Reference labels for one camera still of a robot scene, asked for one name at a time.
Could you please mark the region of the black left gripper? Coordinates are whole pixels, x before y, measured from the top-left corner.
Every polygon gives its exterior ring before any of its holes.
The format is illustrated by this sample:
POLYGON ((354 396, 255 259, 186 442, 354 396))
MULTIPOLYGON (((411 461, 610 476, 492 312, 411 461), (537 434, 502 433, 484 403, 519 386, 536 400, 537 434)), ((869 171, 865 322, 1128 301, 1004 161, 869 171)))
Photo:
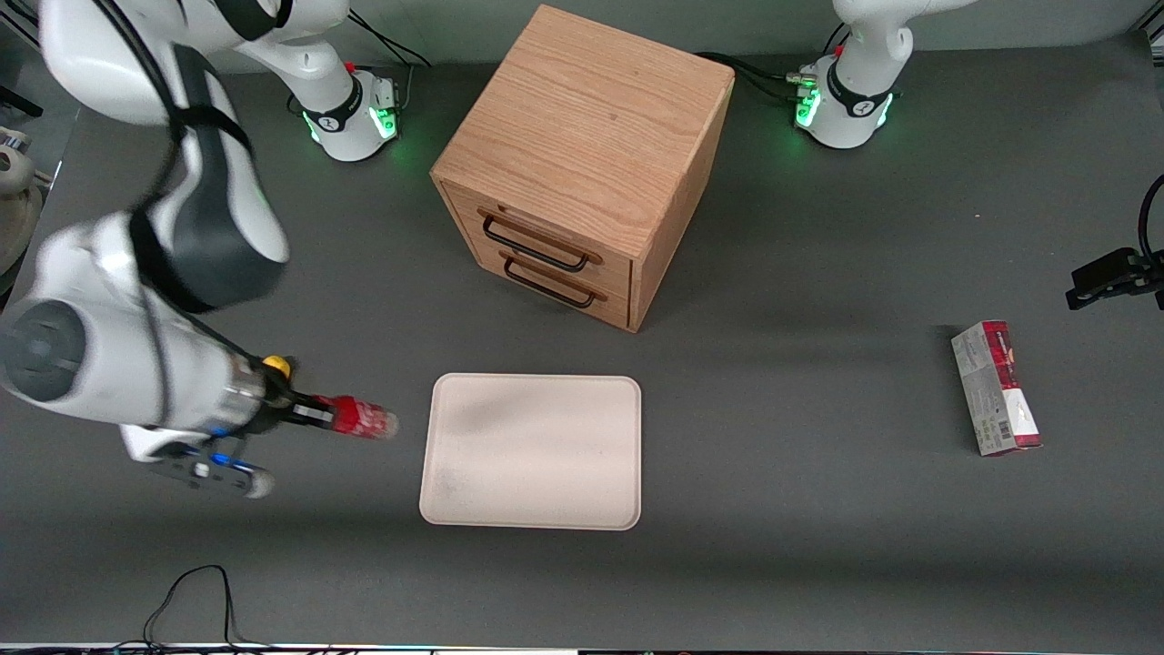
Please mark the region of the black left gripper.
POLYGON ((1131 247, 1117 248, 1074 269, 1071 282, 1066 302, 1072 311, 1112 297, 1147 294, 1164 309, 1163 249, 1144 256, 1131 247))

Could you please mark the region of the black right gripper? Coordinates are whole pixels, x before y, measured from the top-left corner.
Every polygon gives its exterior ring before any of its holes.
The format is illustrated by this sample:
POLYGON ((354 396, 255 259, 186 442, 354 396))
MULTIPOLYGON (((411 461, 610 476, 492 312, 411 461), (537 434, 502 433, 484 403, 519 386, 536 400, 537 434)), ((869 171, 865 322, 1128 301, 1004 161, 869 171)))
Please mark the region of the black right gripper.
POLYGON ((331 397, 296 393, 288 376, 263 376, 265 394, 257 411, 257 434, 288 423, 336 430, 336 403, 331 397))

